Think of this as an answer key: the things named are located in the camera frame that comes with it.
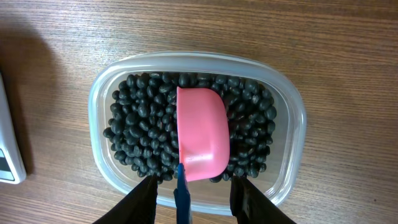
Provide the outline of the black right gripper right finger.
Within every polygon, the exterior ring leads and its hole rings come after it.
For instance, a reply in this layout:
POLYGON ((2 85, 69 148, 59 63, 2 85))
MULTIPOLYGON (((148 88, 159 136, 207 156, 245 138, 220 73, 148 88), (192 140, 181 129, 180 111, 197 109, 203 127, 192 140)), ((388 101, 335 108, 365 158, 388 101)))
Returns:
POLYGON ((295 224, 247 178, 232 178, 229 202, 238 224, 295 224))

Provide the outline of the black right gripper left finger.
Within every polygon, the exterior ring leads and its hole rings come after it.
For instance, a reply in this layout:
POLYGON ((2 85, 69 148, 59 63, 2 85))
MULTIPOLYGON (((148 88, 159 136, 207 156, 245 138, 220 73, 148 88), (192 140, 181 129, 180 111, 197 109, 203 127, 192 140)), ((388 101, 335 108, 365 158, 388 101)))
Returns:
POLYGON ((157 177, 146 177, 93 224, 154 224, 157 189, 157 177))

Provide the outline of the pink measuring scoop blue handle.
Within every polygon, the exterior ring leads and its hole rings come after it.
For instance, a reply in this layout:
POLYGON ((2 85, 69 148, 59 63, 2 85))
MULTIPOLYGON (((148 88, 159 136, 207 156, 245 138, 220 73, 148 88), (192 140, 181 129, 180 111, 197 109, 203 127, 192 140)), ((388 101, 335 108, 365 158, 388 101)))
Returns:
POLYGON ((207 88, 177 88, 179 165, 174 190, 177 223, 191 223, 188 182, 220 175, 229 161, 229 131, 220 96, 207 88))

